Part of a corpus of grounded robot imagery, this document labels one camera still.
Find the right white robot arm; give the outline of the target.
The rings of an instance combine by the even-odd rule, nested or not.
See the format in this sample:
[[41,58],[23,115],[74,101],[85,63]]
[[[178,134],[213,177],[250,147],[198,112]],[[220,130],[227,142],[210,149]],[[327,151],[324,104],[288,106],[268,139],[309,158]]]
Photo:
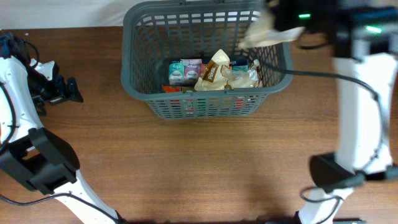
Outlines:
[[310,159],[314,185],[294,223],[333,223],[344,200],[367,181],[397,178],[389,148],[397,77],[397,8],[380,1],[268,2],[274,27],[326,35],[338,81],[338,150]]

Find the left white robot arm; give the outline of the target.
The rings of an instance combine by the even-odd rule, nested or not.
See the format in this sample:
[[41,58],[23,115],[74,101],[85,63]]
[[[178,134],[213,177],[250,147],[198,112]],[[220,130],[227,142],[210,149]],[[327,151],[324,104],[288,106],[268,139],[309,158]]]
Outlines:
[[56,199],[83,223],[124,223],[87,184],[71,145],[42,124],[46,104],[81,103],[83,97],[54,61],[31,58],[29,44],[12,33],[1,35],[1,170],[41,192],[38,203]]

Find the beige paper pouch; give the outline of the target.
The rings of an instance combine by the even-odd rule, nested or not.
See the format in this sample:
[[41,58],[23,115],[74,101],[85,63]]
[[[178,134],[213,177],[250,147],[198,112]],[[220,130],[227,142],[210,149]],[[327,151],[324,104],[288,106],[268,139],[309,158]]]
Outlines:
[[270,11],[261,11],[258,20],[249,26],[238,47],[250,49],[295,41],[305,30],[304,27],[295,27],[285,31],[277,31],[274,29],[274,21],[275,16]]

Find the brown white snack bag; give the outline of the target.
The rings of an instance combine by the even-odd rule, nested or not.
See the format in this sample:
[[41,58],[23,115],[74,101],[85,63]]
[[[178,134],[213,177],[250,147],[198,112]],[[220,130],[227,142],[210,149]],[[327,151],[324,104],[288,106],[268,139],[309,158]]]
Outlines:
[[219,49],[205,67],[202,77],[194,86],[195,91],[233,90],[235,88],[256,88],[260,84],[260,62],[255,59],[248,70],[235,71],[230,68],[230,59]]

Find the red spaghetti packet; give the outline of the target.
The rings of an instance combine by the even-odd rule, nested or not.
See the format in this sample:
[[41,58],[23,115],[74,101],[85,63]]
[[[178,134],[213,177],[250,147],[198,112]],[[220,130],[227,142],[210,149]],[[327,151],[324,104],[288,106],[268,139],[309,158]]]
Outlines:
[[[193,86],[167,86],[162,85],[162,89],[165,93],[176,93],[176,92],[183,92],[186,93],[188,91],[196,92]],[[236,100],[236,107],[241,108],[243,105],[243,97],[238,97]]]

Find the grey plastic shopping basket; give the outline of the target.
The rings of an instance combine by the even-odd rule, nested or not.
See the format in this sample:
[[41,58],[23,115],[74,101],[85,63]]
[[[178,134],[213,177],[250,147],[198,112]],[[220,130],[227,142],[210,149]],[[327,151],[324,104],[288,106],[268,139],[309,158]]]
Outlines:
[[[146,1],[125,14],[121,83],[163,119],[251,114],[293,77],[287,43],[242,50],[249,25],[258,20],[259,1]],[[231,59],[258,60],[257,88],[167,93],[169,64],[178,59],[209,60],[218,50]]]

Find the tissue multipack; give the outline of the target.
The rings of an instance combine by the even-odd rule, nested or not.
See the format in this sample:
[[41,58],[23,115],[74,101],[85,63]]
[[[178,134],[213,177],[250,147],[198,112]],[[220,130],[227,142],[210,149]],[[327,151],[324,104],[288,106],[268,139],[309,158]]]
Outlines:
[[[194,86],[199,77],[203,77],[210,58],[179,59],[169,63],[169,84],[172,86]],[[243,58],[230,59],[229,69],[248,71],[249,61]]]

